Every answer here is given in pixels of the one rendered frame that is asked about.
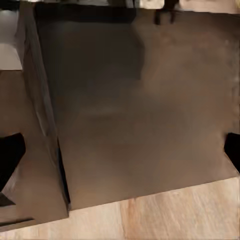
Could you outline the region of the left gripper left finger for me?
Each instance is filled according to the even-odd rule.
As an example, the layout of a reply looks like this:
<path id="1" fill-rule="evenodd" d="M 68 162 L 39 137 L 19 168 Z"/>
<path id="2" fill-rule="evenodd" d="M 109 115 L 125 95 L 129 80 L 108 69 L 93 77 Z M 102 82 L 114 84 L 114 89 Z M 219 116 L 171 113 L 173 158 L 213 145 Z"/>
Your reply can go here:
<path id="1" fill-rule="evenodd" d="M 0 193 L 26 152 L 21 133 L 0 138 Z"/>

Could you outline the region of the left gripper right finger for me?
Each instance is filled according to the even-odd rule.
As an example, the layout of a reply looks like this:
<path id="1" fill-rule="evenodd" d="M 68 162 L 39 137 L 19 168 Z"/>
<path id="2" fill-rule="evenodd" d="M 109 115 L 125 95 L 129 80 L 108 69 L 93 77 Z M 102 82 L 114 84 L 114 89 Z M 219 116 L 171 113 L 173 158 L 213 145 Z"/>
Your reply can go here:
<path id="1" fill-rule="evenodd" d="M 240 173 L 240 135 L 228 133 L 224 151 Z"/>

